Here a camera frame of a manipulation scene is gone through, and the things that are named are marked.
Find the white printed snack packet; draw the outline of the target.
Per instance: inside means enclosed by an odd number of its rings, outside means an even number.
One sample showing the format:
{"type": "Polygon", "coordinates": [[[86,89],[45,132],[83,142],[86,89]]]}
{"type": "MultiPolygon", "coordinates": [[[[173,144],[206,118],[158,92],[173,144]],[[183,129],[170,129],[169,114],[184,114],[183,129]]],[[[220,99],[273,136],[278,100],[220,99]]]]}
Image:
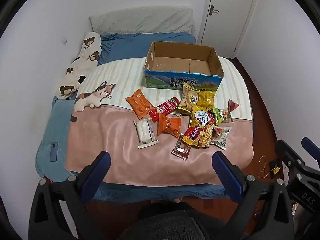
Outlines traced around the white printed snack packet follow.
{"type": "Polygon", "coordinates": [[[232,127],[214,126],[214,133],[212,135],[211,145],[217,146],[222,150],[226,149],[227,137],[232,130],[232,127]]]}

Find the yellow cheese noodle packet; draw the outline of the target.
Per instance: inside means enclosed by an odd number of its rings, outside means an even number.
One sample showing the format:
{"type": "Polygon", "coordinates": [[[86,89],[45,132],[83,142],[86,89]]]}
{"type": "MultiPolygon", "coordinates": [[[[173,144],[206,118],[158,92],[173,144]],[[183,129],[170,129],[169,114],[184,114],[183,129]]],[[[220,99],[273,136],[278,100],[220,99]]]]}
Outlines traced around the yellow cheese noodle packet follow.
{"type": "Polygon", "coordinates": [[[193,105],[188,129],[182,141],[189,146],[208,148],[212,142],[215,117],[208,109],[193,105]]]}

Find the fruit candy green packet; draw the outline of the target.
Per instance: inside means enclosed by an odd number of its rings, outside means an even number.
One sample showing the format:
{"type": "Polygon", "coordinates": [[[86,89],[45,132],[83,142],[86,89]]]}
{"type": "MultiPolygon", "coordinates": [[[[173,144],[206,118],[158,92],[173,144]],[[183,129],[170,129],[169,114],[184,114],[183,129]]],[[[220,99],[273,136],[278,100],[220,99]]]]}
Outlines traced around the fruit candy green packet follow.
{"type": "Polygon", "coordinates": [[[219,126],[220,124],[225,122],[227,123],[233,122],[233,118],[231,117],[231,113],[228,108],[226,109],[213,108],[212,113],[215,119],[215,126],[219,126]]]}

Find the puffy orange snack packet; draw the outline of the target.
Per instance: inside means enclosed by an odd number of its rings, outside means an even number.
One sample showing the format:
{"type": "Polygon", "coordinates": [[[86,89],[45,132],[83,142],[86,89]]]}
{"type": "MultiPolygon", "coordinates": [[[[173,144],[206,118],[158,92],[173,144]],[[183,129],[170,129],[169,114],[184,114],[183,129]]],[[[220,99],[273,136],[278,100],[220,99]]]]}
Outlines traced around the puffy orange snack packet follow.
{"type": "Polygon", "coordinates": [[[160,135],[161,133],[168,133],[178,138],[180,136],[181,121],[181,118],[170,118],[164,114],[160,114],[158,119],[157,135],[160,135]]]}

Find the yellow pastry snack bag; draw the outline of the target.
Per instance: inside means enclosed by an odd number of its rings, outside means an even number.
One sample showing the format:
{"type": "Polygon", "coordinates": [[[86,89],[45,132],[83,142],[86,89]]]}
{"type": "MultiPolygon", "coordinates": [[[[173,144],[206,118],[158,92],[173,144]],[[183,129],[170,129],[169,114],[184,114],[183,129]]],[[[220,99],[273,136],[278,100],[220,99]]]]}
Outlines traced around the yellow pastry snack bag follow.
{"type": "Polygon", "coordinates": [[[210,90],[198,90],[185,82],[183,84],[182,98],[178,109],[189,113],[192,112],[193,106],[212,109],[214,108],[215,94],[215,92],[210,90]]]}

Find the red sachet packet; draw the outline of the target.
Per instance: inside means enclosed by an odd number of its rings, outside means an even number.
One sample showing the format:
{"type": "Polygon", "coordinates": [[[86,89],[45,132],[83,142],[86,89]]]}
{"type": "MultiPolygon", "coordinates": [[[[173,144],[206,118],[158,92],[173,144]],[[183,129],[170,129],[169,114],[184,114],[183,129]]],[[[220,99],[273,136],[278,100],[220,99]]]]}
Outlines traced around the red sachet packet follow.
{"type": "Polygon", "coordinates": [[[167,115],[179,107],[180,101],[174,96],[164,103],[161,103],[149,112],[149,116],[153,122],[159,119],[160,114],[167,115]]]}

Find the yellow black floor device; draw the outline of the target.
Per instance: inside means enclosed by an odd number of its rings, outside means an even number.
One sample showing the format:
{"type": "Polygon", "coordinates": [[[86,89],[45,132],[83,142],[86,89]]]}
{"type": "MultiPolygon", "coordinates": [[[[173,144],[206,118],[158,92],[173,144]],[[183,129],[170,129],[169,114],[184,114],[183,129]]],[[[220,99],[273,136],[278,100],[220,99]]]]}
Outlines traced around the yellow black floor device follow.
{"type": "Polygon", "coordinates": [[[274,159],[270,161],[268,165],[270,168],[270,178],[273,179],[281,170],[281,161],[280,159],[274,159]]]}

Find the blue smartphone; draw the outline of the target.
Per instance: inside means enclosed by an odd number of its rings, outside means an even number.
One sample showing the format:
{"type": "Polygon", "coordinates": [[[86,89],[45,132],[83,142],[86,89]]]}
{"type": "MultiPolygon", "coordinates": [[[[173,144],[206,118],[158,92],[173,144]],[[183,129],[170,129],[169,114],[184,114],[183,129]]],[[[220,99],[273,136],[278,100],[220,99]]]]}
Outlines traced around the blue smartphone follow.
{"type": "Polygon", "coordinates": [[[49,161],[50,162],[56,162],[57,161],[57,152],[58,152],[58,142],[51,143],[50,156],[49,156],[49,161]]]}

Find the white wafer packet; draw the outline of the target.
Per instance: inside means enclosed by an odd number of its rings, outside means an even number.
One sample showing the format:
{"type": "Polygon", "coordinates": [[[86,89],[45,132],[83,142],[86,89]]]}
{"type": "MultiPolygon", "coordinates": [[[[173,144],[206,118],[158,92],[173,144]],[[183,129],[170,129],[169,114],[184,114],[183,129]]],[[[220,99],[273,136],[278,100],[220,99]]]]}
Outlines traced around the white wafer packet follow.
{"type": "Polygon", "coordinates": [[[150,147],[159,143],[153,132],[151,118],[134,121],[133,123],[135,124],[138,134],[139,149],[150,147]]]}

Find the red triangular snack packet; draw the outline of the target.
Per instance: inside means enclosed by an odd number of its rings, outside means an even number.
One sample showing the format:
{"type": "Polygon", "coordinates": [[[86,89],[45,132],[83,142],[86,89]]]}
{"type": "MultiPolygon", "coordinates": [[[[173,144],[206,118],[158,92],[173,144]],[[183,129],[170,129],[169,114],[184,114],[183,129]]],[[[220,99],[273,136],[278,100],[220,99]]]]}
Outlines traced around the red triangular snack packet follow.
{"type": "Polygon", "coordinates": [[[228,111],[229,112],[232,112],[234,111],[235,109],[237,109],[239,107],[239,104],[234,102],[233,100],[229,99],[228,100],[228,111]]]}

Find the pink striped cat blanket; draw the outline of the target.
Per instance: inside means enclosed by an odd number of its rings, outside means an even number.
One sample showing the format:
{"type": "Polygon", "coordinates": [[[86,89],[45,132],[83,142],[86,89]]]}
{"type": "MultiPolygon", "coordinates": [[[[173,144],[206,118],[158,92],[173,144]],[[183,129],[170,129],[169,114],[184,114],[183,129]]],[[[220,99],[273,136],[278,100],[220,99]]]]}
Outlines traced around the pink striped cat blanket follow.
{"type": "MultiPolygon", "coordinates": [[[[244,80],[231,61],[221,58],[224,78],[215,96],[215,106],[224,109],[228,100],[238,103],[233,121],[220,124],[228,135],[223,153],[229,161],[245,168],[252,161],[253,121],[244,80]]],[[[211,159],[216,145],[199,148],[179,141],[196,124],[191,115],[161,115],[157,121],[138,119],[135,112],[118,106],[86,107],[74,113],[67,142],[66,168],[80,172],[100,152],[111,155],[106,183],[135,186],[187,186],[218,184],[211,159]]]]}

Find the bear print pillow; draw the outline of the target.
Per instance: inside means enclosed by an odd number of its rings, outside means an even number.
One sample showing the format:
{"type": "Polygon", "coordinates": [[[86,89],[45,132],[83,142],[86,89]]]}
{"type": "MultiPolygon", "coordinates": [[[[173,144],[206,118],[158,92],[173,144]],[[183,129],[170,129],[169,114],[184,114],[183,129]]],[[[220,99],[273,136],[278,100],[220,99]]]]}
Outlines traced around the bear print pillow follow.
{"type": "Polygon", "coordinates": [[[101,54],[101,36],[95,32],[89,32],[81,45],[80,53],[71,65],[66,69],[55,96],[58,99],[66,99],[73,96],[81,83],[98,65],[101,54]]]}

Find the cardboard milk box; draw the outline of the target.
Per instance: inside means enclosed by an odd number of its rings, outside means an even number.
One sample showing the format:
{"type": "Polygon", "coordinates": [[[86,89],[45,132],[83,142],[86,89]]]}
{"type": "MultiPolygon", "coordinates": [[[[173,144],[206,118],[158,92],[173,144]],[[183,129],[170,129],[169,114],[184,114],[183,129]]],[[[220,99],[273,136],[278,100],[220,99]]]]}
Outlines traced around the cardboard milk box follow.
{"type": "Polygon", "coordinates": [[[223,69],[214,48],[181,42],[152,42],[144,76],[148,88],[181,90],[184,83],[198,90],[217,91],[223,69]]]}

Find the white door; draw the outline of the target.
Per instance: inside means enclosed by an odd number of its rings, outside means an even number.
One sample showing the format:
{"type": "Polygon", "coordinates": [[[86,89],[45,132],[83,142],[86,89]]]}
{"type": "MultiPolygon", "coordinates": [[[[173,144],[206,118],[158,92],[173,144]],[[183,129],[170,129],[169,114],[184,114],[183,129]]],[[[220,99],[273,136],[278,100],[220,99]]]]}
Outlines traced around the white door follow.
{"type": "Polygon", "coordinates": [[[206,0],[198,43],[221,57],[234,58],[252,16],[256,0],[206,0]],[[211,5],[219,10],[209,16],[211,5]]]}

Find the grey white pillow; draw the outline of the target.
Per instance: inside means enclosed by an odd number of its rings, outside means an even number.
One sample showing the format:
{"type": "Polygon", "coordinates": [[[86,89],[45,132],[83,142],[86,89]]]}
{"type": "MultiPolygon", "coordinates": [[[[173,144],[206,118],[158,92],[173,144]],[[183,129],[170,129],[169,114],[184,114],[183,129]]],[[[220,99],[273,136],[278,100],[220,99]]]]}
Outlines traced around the grey white pillow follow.
{"type": "Polygon", "coordinates": [[[89,17],[92,29],[100,35],[195,33],[190,7],[153,5],[107,12],[89,17]]]}

